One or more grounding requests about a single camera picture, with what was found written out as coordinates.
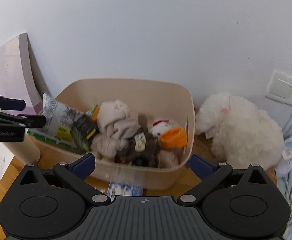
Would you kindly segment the blue white tissue pack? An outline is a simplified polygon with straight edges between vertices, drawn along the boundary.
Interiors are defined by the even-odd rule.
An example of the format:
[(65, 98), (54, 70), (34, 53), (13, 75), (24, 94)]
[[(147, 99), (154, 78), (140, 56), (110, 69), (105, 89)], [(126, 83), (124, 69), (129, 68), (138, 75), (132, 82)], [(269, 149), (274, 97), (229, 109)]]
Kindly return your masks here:
[(115, 196), (142, 196), (143, 188), (121, 183), (110, 182), (107, 190), (109, 198), (113, 199)]

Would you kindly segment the silver green chip bag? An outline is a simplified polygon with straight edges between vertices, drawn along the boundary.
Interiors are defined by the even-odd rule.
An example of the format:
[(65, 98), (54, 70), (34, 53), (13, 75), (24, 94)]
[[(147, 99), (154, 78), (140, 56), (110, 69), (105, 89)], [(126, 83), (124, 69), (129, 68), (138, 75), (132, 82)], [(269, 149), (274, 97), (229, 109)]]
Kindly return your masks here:
[(71, 135), (73, 124), (81, 116), (86, 115), (89, 118), (96, 112), (98, 106), (90, 109), (87, 112), (81, 112), (65, 105), (49, 94), (43, 94), (43, 111), (42, 115), (46, 117), (47, 122), (42, 128), (30, 128), (28, 134), (35, 137), (37, 140), (60, 145), (65, 148), (77, 149), (86, 151), (87, 148), (82, 148), (82, 145), (77, 146)]

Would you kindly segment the beige purple knit sock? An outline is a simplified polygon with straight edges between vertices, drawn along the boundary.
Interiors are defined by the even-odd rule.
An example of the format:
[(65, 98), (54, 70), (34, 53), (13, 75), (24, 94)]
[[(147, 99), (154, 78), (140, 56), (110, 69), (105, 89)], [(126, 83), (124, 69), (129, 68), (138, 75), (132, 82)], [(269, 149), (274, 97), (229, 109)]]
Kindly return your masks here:
[(120, 100), (103, 102), (96, 118), (99, 133), (94, 137), (92, 151), (103, 160), (113, 161), (118, 152), (128, 146), (140, 128), (138, 114)]

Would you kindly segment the hello kitty plush clip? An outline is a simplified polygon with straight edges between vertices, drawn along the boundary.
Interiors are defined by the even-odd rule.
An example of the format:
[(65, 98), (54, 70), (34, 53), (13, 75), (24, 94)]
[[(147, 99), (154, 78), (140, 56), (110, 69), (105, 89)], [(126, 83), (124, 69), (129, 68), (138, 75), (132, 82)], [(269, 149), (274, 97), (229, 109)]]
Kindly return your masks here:
[(149, 133), (154, 138), (159, 139), (160, 136), (165, 132), (179, 126), (180, 124), (173, 119), (158, 119), (152, 124), (151, 128), (149, 129)]

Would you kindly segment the pink fluffy sock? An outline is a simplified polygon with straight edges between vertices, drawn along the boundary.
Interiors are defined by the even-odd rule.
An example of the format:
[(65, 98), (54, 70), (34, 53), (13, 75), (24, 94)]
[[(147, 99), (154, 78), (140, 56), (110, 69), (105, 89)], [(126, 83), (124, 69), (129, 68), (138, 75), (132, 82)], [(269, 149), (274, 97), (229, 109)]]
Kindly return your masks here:
[(159, 168), (173, 168), (179, 165), (179, 159), (174, 152), (161, 150), (158, 154)]

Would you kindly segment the orange bear print box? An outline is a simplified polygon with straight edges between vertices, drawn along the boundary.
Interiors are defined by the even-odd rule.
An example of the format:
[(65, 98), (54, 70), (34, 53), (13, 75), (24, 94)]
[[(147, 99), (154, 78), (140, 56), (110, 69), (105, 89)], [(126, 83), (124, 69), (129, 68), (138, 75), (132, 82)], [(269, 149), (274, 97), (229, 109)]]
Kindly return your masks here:
[(92, 114), (91, 114), (91, 116), (90, 116), (90, 118), (91, 118), (94, 122), (96, 122), (96, 120), (97, 120), (97, 117), (98, 117), (99, 111), (100, 111), (100, 107), (99, 107), (99, 106), (95, 106), (94, 109), (93, 109), (93, 111), (92, 111)]

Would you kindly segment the lilac headboard panel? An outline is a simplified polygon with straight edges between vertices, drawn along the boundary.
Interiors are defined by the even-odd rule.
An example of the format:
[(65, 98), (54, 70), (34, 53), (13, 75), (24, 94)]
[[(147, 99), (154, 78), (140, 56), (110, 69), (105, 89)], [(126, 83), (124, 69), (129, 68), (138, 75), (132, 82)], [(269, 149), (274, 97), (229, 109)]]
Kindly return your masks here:
[(0, 95), (25, 101), (25, 109), (17, 114), (39, 114), (43, 109), (31, 70), (26, 33), (0, 46)]

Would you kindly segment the white fluffy plush toy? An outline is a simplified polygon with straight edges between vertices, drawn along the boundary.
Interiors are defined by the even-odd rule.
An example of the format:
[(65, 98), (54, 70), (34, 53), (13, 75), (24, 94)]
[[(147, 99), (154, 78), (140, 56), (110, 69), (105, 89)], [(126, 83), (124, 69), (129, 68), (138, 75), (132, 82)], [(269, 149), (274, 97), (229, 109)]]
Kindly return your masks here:
[(195, 115), (195, 133), (212, 140), (214, 156), (233, 168), (267, 170), (285, 150), (281, 127), (251, 101), (228, 92), (209, 96)]

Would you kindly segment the white charger plug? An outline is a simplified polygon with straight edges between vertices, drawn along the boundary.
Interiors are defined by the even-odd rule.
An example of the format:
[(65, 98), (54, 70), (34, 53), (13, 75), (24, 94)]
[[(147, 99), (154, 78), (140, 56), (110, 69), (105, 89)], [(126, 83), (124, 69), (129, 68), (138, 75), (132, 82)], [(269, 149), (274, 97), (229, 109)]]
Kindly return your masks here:
[(281, 159), (275, 168), (276, 177), (283, 178), (292, 170), (292, 148), (286, 148), (282, 152)]

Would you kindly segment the beige plastic storage bin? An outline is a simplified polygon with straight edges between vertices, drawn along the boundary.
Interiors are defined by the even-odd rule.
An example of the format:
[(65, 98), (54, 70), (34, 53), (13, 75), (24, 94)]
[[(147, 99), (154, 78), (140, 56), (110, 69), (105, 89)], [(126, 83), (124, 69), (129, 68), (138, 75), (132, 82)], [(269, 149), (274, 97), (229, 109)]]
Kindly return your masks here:
[(90, 174), (95, 179), (165, 190), (174, 185), (192, 155), (195, 133), (195, 111), (190, 92), (183, 86), (139, 79), (83, 79), (71, 83), (55, 101), (83, 113), (90, 113), (105, 101), (121, 100), (139, 115), (147, 126), (159, 118), (176, 121), (187, 132), (187, 147), (173, 168), (127, 166), (97, 160)]

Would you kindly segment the white wall socket panel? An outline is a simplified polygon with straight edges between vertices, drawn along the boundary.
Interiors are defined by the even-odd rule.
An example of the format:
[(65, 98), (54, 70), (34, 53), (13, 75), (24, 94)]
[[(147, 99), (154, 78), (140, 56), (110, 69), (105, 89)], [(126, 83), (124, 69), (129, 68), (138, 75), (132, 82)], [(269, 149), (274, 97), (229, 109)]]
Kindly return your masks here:
[(292, 76), (274, 70), (265, 97), (292, 106)]

